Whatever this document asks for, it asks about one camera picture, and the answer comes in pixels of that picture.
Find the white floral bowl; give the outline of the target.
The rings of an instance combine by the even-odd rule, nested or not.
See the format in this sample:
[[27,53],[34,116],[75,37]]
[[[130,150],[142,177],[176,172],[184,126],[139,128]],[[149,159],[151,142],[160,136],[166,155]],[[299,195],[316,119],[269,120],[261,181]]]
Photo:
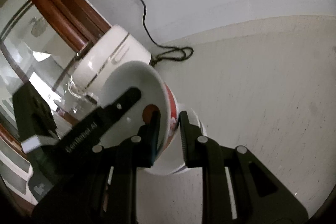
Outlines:
[[[199,119],[197,113],[192,108],[181,103],[178,107],[179,111],[186,111],[189,122],[197,125],[201,129],[201,134],[207,136],[206,128]],[[146,168],[145,171],[157,176],[168,176],[171,174],[187,172],[188,170],[183,158],[181,131],[178,126],[170,144],[161,153],[154,165],[151,168]]]

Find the red banded bowl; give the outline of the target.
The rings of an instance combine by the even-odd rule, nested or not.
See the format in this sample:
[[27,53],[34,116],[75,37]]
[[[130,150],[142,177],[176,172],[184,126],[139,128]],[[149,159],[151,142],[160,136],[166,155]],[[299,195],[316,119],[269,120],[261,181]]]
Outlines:
[[98,97],[98,105],[105,107],[112,104],[129,88],[141,91],[140,100],[101,137],[101,143],[104,147],[120,144],[149,122],[152,111],[159,110],[161,119],[156,149],[156,156],[159,156],[171,141],[177,125],[175,97],[153,67],[141,61],[130,61],[120,65],[107,78]]

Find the white rice cooker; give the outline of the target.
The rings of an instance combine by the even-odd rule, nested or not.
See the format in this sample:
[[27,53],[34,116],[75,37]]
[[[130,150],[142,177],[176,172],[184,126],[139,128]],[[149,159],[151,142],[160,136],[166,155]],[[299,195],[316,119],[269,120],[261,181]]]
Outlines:
[[108,77],[120,65],[130,61],[149,64],[151,53],[121,26],[114,25],[88,51],[68,82],[68,90],[77,98],[89,95],[95,100]]

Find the brown wooden door frame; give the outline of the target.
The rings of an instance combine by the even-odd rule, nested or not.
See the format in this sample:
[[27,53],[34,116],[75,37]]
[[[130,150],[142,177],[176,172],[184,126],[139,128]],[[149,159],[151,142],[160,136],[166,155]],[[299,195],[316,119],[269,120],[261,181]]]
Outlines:
[[95,44],[111,25],[86,0],[31,0],[56,33],[75,52]]

